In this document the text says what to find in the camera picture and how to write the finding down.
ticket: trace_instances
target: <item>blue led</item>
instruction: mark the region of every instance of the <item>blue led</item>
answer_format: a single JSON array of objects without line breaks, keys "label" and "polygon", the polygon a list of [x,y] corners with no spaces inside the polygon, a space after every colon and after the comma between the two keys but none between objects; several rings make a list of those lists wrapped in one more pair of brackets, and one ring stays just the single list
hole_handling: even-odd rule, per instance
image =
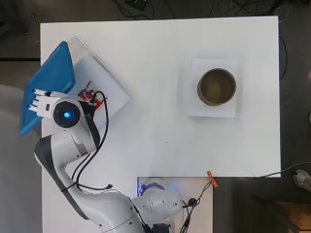
[{"label": "blue led", "polygon": [[70,118],[70,117],[71,117],[71,114],[68,113],[68,112],[65,112],[65,113],[64,113],[64,117],[65,117],[65,118]]}]

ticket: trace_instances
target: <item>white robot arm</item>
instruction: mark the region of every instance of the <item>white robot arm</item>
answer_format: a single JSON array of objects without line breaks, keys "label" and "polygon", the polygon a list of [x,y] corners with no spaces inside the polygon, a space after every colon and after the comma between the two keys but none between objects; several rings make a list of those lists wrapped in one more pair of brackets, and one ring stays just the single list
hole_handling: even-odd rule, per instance
[{"label": "white robot arm", "polygon": [[34,90],[29,110],[46,117],[63,131],[42,138],[35,156],[54,179],[75,211],[93,221],[102,232],[144,233],[169,232],[164,219],[181,211],[182,200],[173,191],[151,185],[141,197],[130,200],[119,192],[86,194],[77,188],[65,171],[73,162],[98,149],[100,136],[92,120],[94,107],[58,92]]}]

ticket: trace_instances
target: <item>white paper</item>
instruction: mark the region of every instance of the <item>white paper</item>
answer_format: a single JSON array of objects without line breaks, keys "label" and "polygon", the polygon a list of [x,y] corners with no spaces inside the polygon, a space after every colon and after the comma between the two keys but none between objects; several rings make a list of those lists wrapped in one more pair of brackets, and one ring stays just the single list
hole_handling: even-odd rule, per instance
[{"label": "white paper", "polygon": [[[129,96],[117,83],[112,74],[106,70],[91,54],[86,55],[74,66],[76,84],[69,94],[82,100],[78,94],[92,81],[107,98],[109,118],[113,117],[129,100]],[[106,123],[105,106],[102,104],[94,115],[94,122],[100,130]]]}]

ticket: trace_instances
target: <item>wire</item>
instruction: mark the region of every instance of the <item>wire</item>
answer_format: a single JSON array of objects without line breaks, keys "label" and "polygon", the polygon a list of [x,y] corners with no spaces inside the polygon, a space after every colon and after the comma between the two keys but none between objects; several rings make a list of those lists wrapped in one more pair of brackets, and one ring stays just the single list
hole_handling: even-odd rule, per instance
[{"label": "wire", "polygon": [[248,1],[249,1],[249,0],[246,0],[246,1],[245,1],[245,3],[243,3],[243,5],[242,5],[242,6],[240,6],[239,11],[237,11],[237,13],[235,13],[235,14],[234,14],[234,16],[235,16],[235,17],[236,17],[236,16],[237,16],[237,15],[241,12],[241,10],[242,10],[242,9],[244,9],[244,7],[245,7],[245,6],[246,6],[246,4],[248,3]]},{"label": "wire", "polygon": [[[105,115],[106,115],[106,127],[105,127],[105,133],[104,133],[104,136],[96,150],[96,152],[90,157],[90,159],[85,163],[85,165],[82,167],[82,169],[79,171],[78,173],[78,176],[77,176],[77,181],[76,181],[76,185],[77,185],[77,188],[80,188],[80,186],[85,186],[84,184],[80,184],[79,183],[79,180],[80,180],[80,176],[82,174],[82,172],[84,171],[84,169],[87,167],[87,165],[91,162],[91,160],[93,160],[93,158],[96,156],[96,154],[98,154],[99,150],[101,149],[101,147],[103,146],[105,140],[106,140],[106,137],[107,137],[107,133],[108,133],[108,128],[109,128],[109,116],[108,116],[108,106],[107,106],[107,101],[106,101],[106,96],[105,94],[102,92],[102,91],[96,91],[94,94],[93,94],[93,97],[92,99],[90,100],[90,103],[94,102],[95,98],[96,98],[96,95],[100,93],[102,96],[103,96],[103,101],[104,101],[104,106],[105,106]],[[103,187],[103,188],[89,188],[89,189],[93,189],[93,190],[105,190],[107,189],[107,187]]]},{"label": "wire", "polygon": [[208,17],[211,17],[211,14],[213,13],[213,10],[214,10],[214,6],[215,6],[215,0],[213,0],[212,8],[211,8],[211,11],[210,11],[210,15]]},{"label": "wire", "polygon": [[122,13],[122,15],[123,15],[124,17],[132,17],[132,18],[134,18],[135,20],[137,20],[137,17],[145,17],[145,18],[147,18],[147,19],[150,19],[149,17],[147,17],[147,16],[145,16],[145,15],[133,15],[130,11],[128,11],[125,7],[123,7],[123,6],[118,2],[118,0],[113,0],[113,1],[116,3],[116,5],[117,5],[119,11]]},{"label": "wire", "polygon": [[283,46],[284,46],[284,51],[285,51],[285,68],[284,68],[284,71],[283,71],[283,74],[280,78],[280,81],[285,77],[285,74],[288,70],[288,63],[289,63],[289,59],[288,59],[288,49],[286,47],[286,44],[285,44],[285,41],[283,40],[282,37],[279,37],[281,42],[283,43]]},{"label": "wire", "polygon": [[40,57],[0,57],[0,61],[40,61]]},{"label": "wire", "polygon": [[85,159],[82,160],[82,162],[79,163],[79,165],[76,167],[75,171],[73,172],[73,174],[72,174],[72,176],[71,176],[71,180],[72,180],[72,181],[75,179],[75,175],[76,175],[76,173],[78,172],[78,169],[81,167],[81,165],[82,165],[83,163],[86,162],[86,160],[89,158],[89,156],[90,156],[90,153],[89,153],[89,154],[85,157]]},{"label": "wire", "polygon": [[169,6],[167,0],[163,0],[163,1],[164,1],[165,6],[167,7],[168,11],[172,14],[172,16],[174,18],[176,18],[175,13],[173,12],[172,8]]},{"label": "wire", "polygon": [[152,7],[152,9],[153,9],[153,16],[152,16],[152,19],[155,19],[155,13],[156,13],[156,11],[155,11],[154,4],[152,4],[150,1],[147,1],[147,4],[149,4],[149,5]]},{"label": "wire", "polygon": [[245,12],[247,12],[252,17],[254,16],[249,10],[247,10],[245,8],[246,4],[243,5],[243,4],[241,4],[241,3],[237,2],[237,1],[234,1],[234,0],[233,0],[233,2],[240,7],[240,10],[244,10]]},{"label": "wire", "polygon": [[187,205],[187,203],[184,200],[182,200],[182,201],[183,201],[183,203],[185,205],[185,207],[183,207],[183,208],[185,208],[187,210],[187,216],[188,216],[189,215],[188,205]]},{"label": "wire", "polygon": [[281,173],[284,173],[284,172],[287,172],[289,170],[291,170],[292,168],[296,167],[296,166],[299,166],[299,165],[305,165],[305,164],[311,164],[311,161],[309,162],[302,162],[302,163],[296,163],[294,165],[292,165],[291,167],[288,167],[280,172],[275,172],[275,173],[270,173],[270,174],[267,174],[267,175],[264,175],[264,176],[261,176],[261,177],[258,177],[259,178],[266,178],[266,177],[270,177],[270,176],[273,176],[273,175],[276,175],[276,174],[281,174]]},{"label": "wire", "polygon": [[221,16],[220,1],[217,1],[218,17]]},{"label": "wire", "polygon": [[284,22],[286,20],[286,18],[290,14],[290,9],[288,7],[286,7],[286,6],[278,7],[277,9],[274,10],[273,14],[275,14],[277,17],[280,17],[282,15],[282,9],[286,9],[287,12],[286,12],[286,15],[283,18],[279,19],[279,23]]},{"label": "wire", "polygon": [[256,3],[256,8],[255,8],[255,16],[257,15],[257,10],[259,9],[259,2]]},{"label": "wire", "polygon": [[199,195],[199,197],[196,199],[196,202],[194,203],[194,205],[192,206],[192,209],[190,210],[190,212],[188,213],[188,216],[186,218],[186,220],[184,221],[184,224],[181,228],[180,233],[187,233],[189,226],[190,226],[190,221],[191,221],[191,215],[194,211],[194,209],[201,203],[201,198],[204,194],[204,192],[210,187],[210,185],[212,184],[212,182],[208,182],[207,184],[205,184],[205,186],[203,187],[203,190],[201,192],[201,194]]}]

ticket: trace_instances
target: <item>cup rim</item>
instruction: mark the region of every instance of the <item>cup rim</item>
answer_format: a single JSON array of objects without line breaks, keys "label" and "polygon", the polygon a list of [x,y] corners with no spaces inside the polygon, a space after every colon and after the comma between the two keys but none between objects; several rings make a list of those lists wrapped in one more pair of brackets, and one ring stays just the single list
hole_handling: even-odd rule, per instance
[{"label": "cup rim", "polygon": [[[203,78],[204,78],[208,73],[210,73],[210,72],[212,72],[212,71],[224,71],[224,72],[226,72],[226,73],[229,74],[229,76],[231,77],[231,79],[232,79],[233,82],[234,82],[234,90],[233,90],[233,93],[232,93],[231,97],[230,97],[229,99],[227,99],[226,101],[222,102],[222,103],[214,103],[214,102],[211,102],[211,101],[209,101],[208,99],[206,99],[205,96],[202,94],[202,91],[201,91],[201,88],[200,88],[200,84],[202,83]],[[199,99],[200,99],[204,104],[210,105],[210,106],[220,106],[220,105],[223,105],[223,104],[229,102],[229,101],[233,98],[233,96],[235,95],[235,92],[236,92],[236,80],[235,80],[234,76],[233,76],[229,71],[227,71],[227,70],[224,69],[224,68],[213,68],[213,69],[211,69],[211,70],[208,70],[207,72],[204,73],[204,75],[202,75],[202,77],[200,78],[200,81],[199,81],[198,84],[197,84],[197,95],[198,95]]]}]

